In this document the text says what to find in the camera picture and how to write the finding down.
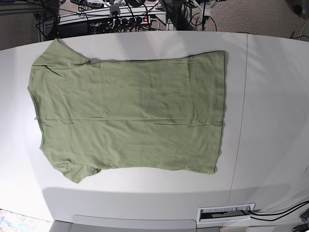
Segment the black power strip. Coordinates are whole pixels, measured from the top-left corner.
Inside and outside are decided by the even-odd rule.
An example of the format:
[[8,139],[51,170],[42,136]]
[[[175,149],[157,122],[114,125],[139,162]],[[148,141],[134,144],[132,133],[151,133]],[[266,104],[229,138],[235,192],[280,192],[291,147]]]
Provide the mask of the black power strip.
[[151,26],[151,19],[149,16],[135,16],[135,17],[116,17],[115,20],[118,19],[121,25],[131,26],[131,25],[142,25],[142,26]]

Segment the green T-shirt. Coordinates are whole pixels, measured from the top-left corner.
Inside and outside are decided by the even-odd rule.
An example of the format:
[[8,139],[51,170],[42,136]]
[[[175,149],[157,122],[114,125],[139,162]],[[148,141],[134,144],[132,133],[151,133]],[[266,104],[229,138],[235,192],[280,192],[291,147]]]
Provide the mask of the green T-shirt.
[[28,92],[40,149],[74,183],[102,170],[214,174],[225,111],[225,51],[93,63],[54,40]]

